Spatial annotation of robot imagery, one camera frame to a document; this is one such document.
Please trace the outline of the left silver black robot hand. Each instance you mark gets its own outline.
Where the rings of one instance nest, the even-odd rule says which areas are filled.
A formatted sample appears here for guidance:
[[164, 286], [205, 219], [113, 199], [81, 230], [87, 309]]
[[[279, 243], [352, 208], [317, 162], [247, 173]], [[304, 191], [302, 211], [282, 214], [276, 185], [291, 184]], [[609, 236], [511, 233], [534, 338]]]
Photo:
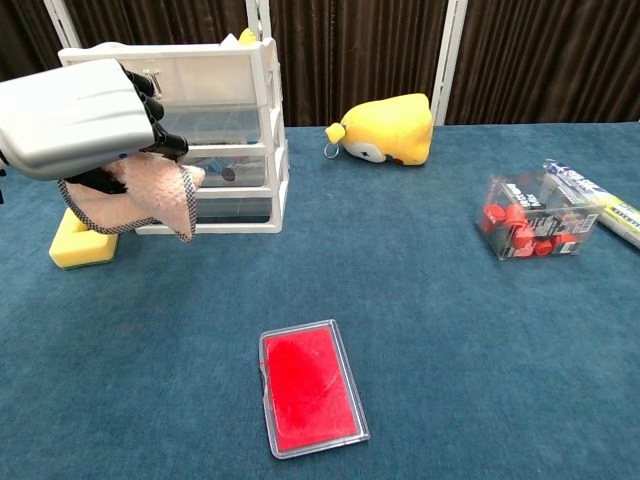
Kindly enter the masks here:
[[138, 152], [188, 153], [187, 140], [162, 126], [164, 115], [152, 81], [115, 59], [4, 81], [1, 166], [120, 194], [125, 186], [106, 165]]

